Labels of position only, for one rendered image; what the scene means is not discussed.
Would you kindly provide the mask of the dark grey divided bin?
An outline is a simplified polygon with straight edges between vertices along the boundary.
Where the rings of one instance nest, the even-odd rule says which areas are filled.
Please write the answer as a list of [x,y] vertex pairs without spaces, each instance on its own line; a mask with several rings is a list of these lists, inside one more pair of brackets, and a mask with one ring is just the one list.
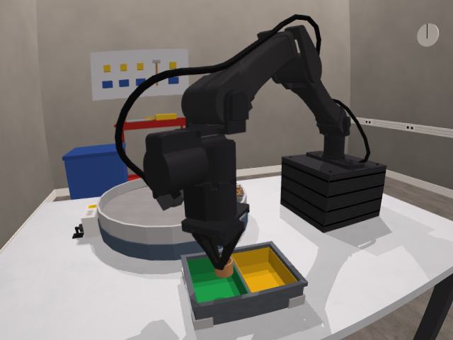
[[248,293],[199,303],[197,303],[187,261],[204,259],[208,258],[208,256],[205,252],[180,255],[183,271],[185,274],[185,280],[188,287],[190,302],[195,315],[195,320],[212,317],[213,325],[217,325],[233,322],[240,319],[246,319],[249,317],[255,317],[258,315],[263,315],[269,312],[288,308],[289,299],[303,295],[304,287],[308,286],[308,281],[300,272],[298,272],[298,270],[278,249],[273,241],[240,247],[238,246],[234,249],[233,254],[256,249],[263,249],[267,247],[271,248],[278,259],[281,260],[288,271],[294,276],[297,282],[252,293],[234,262],[234,267],[236,268]]

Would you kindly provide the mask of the green bin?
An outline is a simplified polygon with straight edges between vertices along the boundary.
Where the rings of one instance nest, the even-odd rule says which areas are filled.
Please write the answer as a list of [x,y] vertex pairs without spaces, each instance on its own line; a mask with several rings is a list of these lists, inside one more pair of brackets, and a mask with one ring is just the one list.
[[248,293],[235,267],[233,275],[228,278],[220,278],[215,275],[214,266],[209,258],[187,262],[197,303]]

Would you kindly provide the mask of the yellow bin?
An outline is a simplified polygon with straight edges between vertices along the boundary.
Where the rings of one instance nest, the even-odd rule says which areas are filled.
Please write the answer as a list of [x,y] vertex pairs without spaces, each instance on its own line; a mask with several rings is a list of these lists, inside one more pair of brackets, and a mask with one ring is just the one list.
[[270,247],[231,256],[252,293],[297,282]]

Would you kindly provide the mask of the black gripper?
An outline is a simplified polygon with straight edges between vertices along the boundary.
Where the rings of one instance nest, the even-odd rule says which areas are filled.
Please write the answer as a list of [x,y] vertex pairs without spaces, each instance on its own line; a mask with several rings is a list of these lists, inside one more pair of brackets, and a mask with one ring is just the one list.
[[[218,188],[212,182],[199,185],[205,186],[207,221],[187,217],[182,231],[192,234],[215,269],[223,270],[244,231],[239,218],[250,212],[250,205],[236,202],[236,179],[218,182]],[[223,247],[221,258],[217,245]]]

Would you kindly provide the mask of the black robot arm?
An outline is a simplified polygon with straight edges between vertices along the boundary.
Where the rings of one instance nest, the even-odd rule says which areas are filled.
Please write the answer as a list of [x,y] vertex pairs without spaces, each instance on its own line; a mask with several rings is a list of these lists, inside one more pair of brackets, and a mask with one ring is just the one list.
[[218,182],[236,179],[236,142],[225,135],[246,132],[251,101],[270,78],[296,93],[316,118],[323,151],[307,152],[308,157],[344,169],[363,168],[365,163],[345,158],[350,117],[330,97],[321,74],[321,58],[306,28],[296,25],[189,86],[181,101],[186,128],[145,139],[144,175],[162,210],[184,201],[185,217],[207,221],[205,186],[199,184],[218,188]]

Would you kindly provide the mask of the grey round turntable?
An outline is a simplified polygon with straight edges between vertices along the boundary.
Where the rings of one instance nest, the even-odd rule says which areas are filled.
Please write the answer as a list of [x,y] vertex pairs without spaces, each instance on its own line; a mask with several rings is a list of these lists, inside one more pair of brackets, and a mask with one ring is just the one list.
[[181,260],[180,255],[204,252],[191,233],[182,231],[185,218],[184,201],[163,211],[139,178],[111,188],[97,204],[87,205],[72,239],[101,234],[112,250],[128,257]]

